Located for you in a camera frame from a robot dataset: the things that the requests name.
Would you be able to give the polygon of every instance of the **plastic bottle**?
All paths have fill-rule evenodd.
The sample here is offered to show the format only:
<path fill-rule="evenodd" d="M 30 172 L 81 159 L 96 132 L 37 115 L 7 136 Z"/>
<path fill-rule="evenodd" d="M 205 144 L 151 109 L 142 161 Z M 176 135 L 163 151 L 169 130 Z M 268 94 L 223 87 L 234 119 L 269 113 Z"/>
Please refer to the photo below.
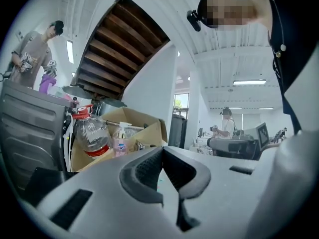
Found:
<path fill-rule="evenodd" d="M 124 156 L 128 153 L 128 140 L 125 135 L 125 128 L 132 124 L 120 122 L 121 130 L 118 132 L 117 137 L 113 139 L 114 157 Z"/>

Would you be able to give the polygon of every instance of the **bottle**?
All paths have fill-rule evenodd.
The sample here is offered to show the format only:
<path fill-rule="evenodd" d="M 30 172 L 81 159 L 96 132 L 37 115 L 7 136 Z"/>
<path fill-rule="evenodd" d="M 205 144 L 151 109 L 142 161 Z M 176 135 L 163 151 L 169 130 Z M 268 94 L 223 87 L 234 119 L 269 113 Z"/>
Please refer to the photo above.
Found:
<path fill-rule="evenodd" d="M 82 149 L 92 159 L 96 159 L 112 147 L 111 136 L 104 120 L 91 114 L 92 104 L 78 109 L 72 117 L 76 120 L 74 134 Z"/>
<path fill-rule="evenodd" d="M 120 122 L 121 130 L 117 133 L 117 137 L 113 139 L 114 157 L 124 156 L 128 154 L 128 140 L 125 135 L 125 128 L 132 124 Z"/>

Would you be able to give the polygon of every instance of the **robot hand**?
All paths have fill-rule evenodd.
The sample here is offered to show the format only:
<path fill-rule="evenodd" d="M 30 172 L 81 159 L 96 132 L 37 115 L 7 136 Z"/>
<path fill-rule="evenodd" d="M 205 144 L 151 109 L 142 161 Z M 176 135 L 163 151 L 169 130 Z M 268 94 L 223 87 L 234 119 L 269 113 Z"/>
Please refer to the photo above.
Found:
<path fill-rule="evenodd" d="M 50 60 L 48 65 L 44 67 L 45 74 L 55 78 L 57 76 L 56 61 Z"/>
<path fill-rule="evenodd" d="M 18 68 L 18 71 L 20 73 L 26 73 L 30 70 L 32 70 L 33 66 L 31 65 L 33 62 L 33 59 L 31 56 L 25 52 L 25 54 L 21 58 L 21 66 Z"/>
<path fill-rule="evenodd" d="M 217 125 L 211 126 L 210 131 L 216 132 L 216 129 L 218 129 Z"/>

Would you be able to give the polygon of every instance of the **fluorescent light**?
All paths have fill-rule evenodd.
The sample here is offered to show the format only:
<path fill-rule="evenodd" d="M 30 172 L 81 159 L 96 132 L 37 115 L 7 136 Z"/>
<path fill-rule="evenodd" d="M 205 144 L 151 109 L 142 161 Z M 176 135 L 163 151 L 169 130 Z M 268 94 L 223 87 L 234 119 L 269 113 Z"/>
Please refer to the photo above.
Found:
<path fill-rule="evenodd" d="M 233 85 L 263 85 L 266 80 L 234 81 Z"/>
<path fill-rule="evenodd" d="M 70 63 L 74 64 L 73 59 L 73 42 L 72 41 L 66 41 L 66 48 L 68 50 L 68 56 Z"/>

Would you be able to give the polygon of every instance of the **cardboard box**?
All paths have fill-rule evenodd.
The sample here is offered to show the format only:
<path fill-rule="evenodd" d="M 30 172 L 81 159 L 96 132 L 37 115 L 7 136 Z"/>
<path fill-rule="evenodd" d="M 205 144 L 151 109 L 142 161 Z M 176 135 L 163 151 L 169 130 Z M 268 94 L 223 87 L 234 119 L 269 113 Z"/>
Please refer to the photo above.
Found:
<path fill-rule="evenodd" d="M 129 154 L 138 150 L 137 141 L 143 143 L 145 146 L 155 145 L 155 146 L 164 146 L 167 145 L 167 133 L 165 122 L 161 119 L 149 116 L 137 112 L 135 110 L 122 107 L 118 108 L 110 113 L 104 114 L 101 116 L 102 119 L 108 120 L 111 122 L 127 122 L 131 123 L 133 126 L 144 127 L 144 124 L 147 124 L 148 127 L 138 132 L 129 138 Z M 108 126 L 110 135 L 113 134 L 116 127 Z M 93 160 L 90 158 L 80 147 L 79 143 L 75 139 L 72 147 L 71 155 L 71 171 L 83 171 L 92 165 L 113 158 L 113 149 L 109 149 L 103 155 Z"/>

